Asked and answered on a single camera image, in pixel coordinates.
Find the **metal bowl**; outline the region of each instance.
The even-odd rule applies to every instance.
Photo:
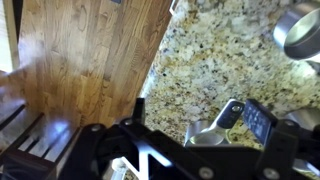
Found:
[[[278,21],[273,37],[289,58],[320,57],[320,3],[292,6]]]

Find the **speckled granite surface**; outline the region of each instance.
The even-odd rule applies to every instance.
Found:
[[[190,122],[214,119],[230,98],[255,98],[278,117],[320,108],[320,77],[272,39],[280,15],[298,1],[198,2],[180,0],[154,60],[142,92],[148,127],[182,143]],[[260,147],[241,121],[230,138]]]

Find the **stainless steel bowl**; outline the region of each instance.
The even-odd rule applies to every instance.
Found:
[[[292,6],[278,21],[273,37],[289,58],[320,58],[320,3]]]

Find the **granite countertop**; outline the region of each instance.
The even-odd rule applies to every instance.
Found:
[[[297,2],[180,0],[142,91],[146,125],[182,143],[191,122],[213,120],[231,98],[255,98],[279,118],[320,108],[320,77],[272,39],[281,14]],[[261,147],[241,120],[230,137]]]

